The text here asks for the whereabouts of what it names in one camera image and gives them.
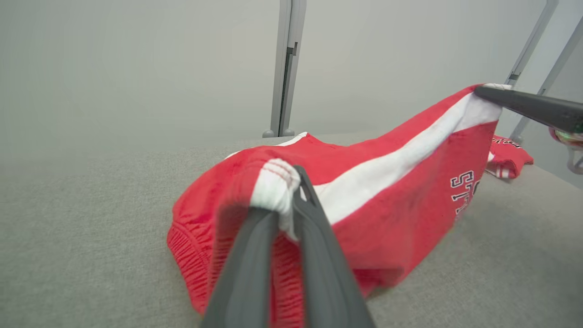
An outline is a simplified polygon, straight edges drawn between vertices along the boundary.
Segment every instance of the red and white garment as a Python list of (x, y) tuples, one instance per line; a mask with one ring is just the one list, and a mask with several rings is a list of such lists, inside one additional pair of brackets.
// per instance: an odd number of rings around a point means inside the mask
[(534, 160), (519, 144), (494, 135), (486, 172), (500, 179), (515, 179), (523, 166), (531, 164)]
[(261, 207), (280, 214), (272, 324), (303, 324), (293, 165), (308, 173), (363, 295), (402, 281), (462, 214), (486, 167), (501, 107), (475, 96), (475, 87), (376, 139), (338, 146), (302, 133), (204, 173), (176, 202), (167, 238), (194, 308), (204, 313), (247, 210)]

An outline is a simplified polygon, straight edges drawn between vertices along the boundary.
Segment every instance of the gray fabric surface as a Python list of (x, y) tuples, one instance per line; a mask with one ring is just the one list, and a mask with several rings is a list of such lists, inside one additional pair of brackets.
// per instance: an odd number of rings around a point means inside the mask
[[(198, 326), (166, 247), (172, 205), (226, 155), (286, 139), (1, 166), (0, 326)], [(582, 327), (582, 233), (583, 191), (535, 166), (485, 176), (429, 257), (368, 305), (378, 327)]]

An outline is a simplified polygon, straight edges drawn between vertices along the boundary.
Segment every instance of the red fabric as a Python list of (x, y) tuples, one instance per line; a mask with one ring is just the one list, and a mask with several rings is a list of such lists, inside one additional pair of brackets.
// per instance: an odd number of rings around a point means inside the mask
[(524, 165), (534, 164), (532, 157), (519, 144), (497, 135), (492, 138), (490, 153), (494, 158), (488, 161), (486, 169), (501, 179), (515, 179)]
[[(167, 238), (193, 307), (204, 313), (267, 161), (279, 158), (301, 165), (313, 185), (329, 183), (402, 148), (473, 89), (442, 100), (377, 139), (338, 146), (308, 134), (288, 146), (243, 150), (204, 173), (176, 202)], [(397, 182), (333, 224), (363, 295), (402, 281), (452, 227), (477, 189), (496, 124), (452, 133)], [(276, 327), (300, 327), (303, 322), (299, 255), (294, 242), (283, 233), (278, 236), (272, 261)]]

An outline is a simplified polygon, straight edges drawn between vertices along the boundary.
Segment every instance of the folded red garment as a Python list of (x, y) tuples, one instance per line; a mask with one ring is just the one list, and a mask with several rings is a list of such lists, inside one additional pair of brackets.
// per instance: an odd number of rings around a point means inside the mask
[(529, 164), (534, 164), (534, 160), (519, 144), (494, 135), (486, 172), (501, 179), (514, 179)]
[(486, 167), (501, 107), (475, 96), (475, 87), (376, 139), (337, 146), (302, 133), (204, 173), (176, 202), (167, 238), (194, 308), (204, 313), (249, 207), (261, 207), (280, 214), (272, 325), (303, 324), (293, 165), (308, 173), (363, 295), (402, 281), (462, 214)]

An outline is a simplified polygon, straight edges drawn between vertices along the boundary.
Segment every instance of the clothing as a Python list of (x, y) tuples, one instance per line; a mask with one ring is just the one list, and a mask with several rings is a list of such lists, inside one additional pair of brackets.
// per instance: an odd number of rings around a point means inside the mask
[(247, 209), (262, 207), (280, 214), (273, 324), (302, 325), (292, 165), (308, 173), (363, 295), (402, 281), (478, 190), (501, 107), (473, 95), (475, 87), (376, 139), (337, 146), (303, 133), (232, 154), (203, 174), (176, 202), (167, 239), (194, 308), (204, 312)]
[(497, 135), (492, 138), (486, 172), (500, 179), (515, 179), (523, 166), (531, 164), (534, 160), (519, 144)]

